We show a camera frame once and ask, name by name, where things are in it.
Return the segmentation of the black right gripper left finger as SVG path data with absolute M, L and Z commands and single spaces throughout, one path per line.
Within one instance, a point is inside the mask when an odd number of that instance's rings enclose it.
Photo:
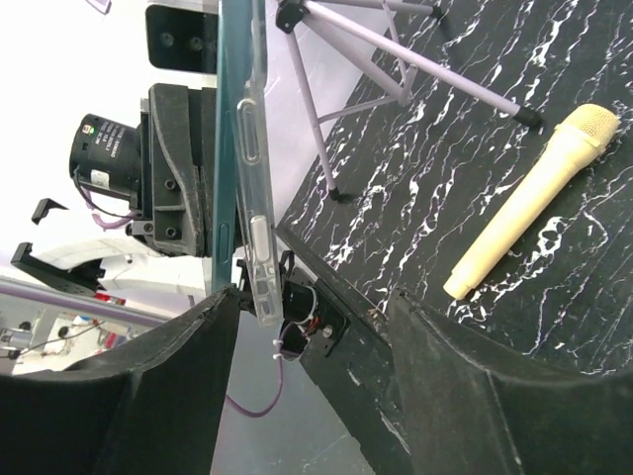
M 2 473 L 210 473 L 239 317 L 226 286 L 62 371 L 2 376 Z

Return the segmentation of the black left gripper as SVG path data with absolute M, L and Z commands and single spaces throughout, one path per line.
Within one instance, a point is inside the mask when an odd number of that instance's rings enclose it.
M 140 100 L 130 210 L 169 254 L 213 255 L 216 91 L 155 84 Z

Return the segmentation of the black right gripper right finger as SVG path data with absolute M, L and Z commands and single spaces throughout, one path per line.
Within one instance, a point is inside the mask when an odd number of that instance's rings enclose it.
M 418 474 L 628 474 L 632 372 L 586 375 L 531 359 L 406 290 L 390 342 Z

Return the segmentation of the clear magsafe phone case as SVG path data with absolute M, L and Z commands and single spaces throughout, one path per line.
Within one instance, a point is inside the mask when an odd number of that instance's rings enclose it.
M 265 3 L 229 6 L 238 34 L 236 134 L 243 232 L 255 315 L 262 327 L 283 319 L 281 277 L 274 234 L 264 89 L 267 80 Z

